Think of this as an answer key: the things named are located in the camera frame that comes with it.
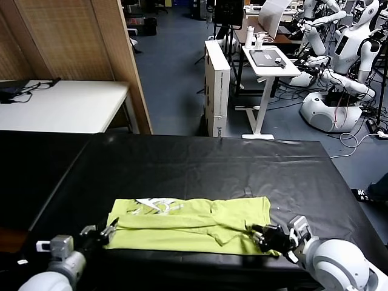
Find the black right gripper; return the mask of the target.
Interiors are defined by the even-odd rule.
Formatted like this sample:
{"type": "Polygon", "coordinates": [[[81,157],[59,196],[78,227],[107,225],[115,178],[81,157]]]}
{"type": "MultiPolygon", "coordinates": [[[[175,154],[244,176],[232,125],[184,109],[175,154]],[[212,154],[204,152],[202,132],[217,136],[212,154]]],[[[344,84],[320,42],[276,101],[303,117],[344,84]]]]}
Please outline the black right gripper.
{"type": "Polygon", "coordinates": [[[275,250],[280,253],[287,253],[293,248],[293,244],[280,225],[260,226],[252,224],[246,226],[246,232],[252,233],[252,241],[260,246],[262,252],[275,250]]]}

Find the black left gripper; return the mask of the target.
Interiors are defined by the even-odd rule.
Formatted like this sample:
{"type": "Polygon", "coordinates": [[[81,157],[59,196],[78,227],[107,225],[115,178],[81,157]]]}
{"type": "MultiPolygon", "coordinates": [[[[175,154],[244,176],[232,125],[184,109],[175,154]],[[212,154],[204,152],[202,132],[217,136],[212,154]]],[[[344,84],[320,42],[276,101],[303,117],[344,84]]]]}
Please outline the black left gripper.
{"type": "Polygon", "coordinates": [[[119,218],[115,218],[104,230],[100,233],[96,232],[96,225],[85,226],[79,233],[75,250],[77,251],[91,251],[107,244],[107,238],[114,235],[118,225],[119,218]]]}

